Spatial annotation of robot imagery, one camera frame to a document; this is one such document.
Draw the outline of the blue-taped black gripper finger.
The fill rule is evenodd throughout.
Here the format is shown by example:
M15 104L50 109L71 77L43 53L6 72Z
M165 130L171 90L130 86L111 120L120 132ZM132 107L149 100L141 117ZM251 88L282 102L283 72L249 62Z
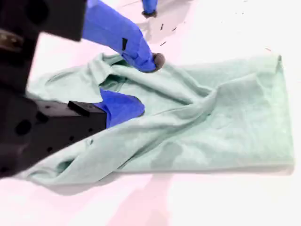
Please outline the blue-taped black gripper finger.
M98 103L68 102L68 108L88 120L77 127L85 137L140 117L145 112L144 104L135 96L103 89L100 89L100 95L103 100Z
M157 16L157 4L158 0L142 0L144 17L156 17Z
M151 51L134 22L101 0L87 1L82 38L113 49L143 73L158 71L165 63L161 53Z

